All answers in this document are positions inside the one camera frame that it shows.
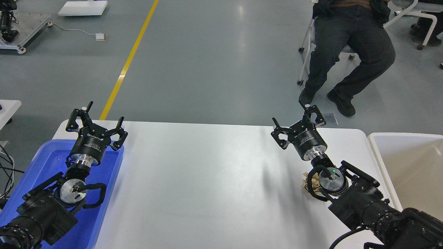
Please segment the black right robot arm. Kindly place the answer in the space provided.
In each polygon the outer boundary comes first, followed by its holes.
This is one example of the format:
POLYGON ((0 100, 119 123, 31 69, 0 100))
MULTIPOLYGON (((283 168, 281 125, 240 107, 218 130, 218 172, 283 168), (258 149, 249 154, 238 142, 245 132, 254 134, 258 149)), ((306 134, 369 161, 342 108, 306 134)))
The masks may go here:
POLYGON ((331 202, 328 209, 350 231, 338 237, 330 246, 364 230, 370 230, 380 244, 364 243, 365 249, 441 249, 442 222, 415 208, 398 211, 389 199, 383 198, 380 183, 372 176, 342 161, 337 167, 325 153, 327 144, 317 132, 326 120, 316 105, 300 102, 302 120, 286 128, 272 118, 275 127, 271 136, 280 148, 293 145, 312 170, 305 178, 307 192, 317 200, 331 202))

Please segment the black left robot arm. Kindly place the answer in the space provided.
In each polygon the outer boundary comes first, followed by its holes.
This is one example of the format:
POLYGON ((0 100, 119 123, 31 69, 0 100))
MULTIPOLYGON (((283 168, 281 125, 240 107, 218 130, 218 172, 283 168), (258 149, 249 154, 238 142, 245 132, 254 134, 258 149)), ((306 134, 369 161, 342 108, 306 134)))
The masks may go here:
POLYGON ((18 216, 1 227, 2 249, 40 249, 42 242, 53 245, 77 223, 75 214, 81 209, 99 207, 105 200, 104 183, 86 183, 91 168, 98 166, 106 148, 117 151, 123 147, 128 133, 120 117, 114 129, 94 123, 86 109, 74 109, 66 125, 67 132, 76 132, 73 148, 65 164, 67 171, 58 172, 23 195, 18 216))

